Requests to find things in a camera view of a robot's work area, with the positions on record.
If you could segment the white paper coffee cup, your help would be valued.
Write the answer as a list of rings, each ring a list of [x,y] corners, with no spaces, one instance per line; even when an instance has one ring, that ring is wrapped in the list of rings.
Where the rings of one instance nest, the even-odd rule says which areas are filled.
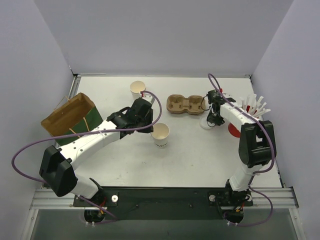
[[[169,134],[170,128],[165,123],[156,123],[153,125],[151,136],[157,147],[164,148],[167,146]]]

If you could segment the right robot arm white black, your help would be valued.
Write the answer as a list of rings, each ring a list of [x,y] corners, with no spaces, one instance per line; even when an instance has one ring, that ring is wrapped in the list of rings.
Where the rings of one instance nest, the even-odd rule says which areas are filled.
[[[254,177],[273,167],[277,154],[274,126],[246,111],[242,104],[225,97],[221,91],[211,90],[206,96],[210,105],[207,121],[215,127],[228,121],[240,133],[238,155],[241,165],[225,184],[229,201],[240,201],[247,197]],[[263,170],[269,163],[272,165]]]

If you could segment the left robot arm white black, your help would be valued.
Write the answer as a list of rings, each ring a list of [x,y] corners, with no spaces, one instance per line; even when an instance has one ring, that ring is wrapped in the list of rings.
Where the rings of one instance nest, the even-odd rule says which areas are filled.
[[[100,204],[102,187],[91,177],[77,175],[75,170],[90,156],[127,135],[151,133],[154,101],[151,95],[139,97],[132,106],[112,113],[89,134],[60,148],[48,147],[43,154],[40,176],[58,197],[72,193],[84,197],[92,206]]]

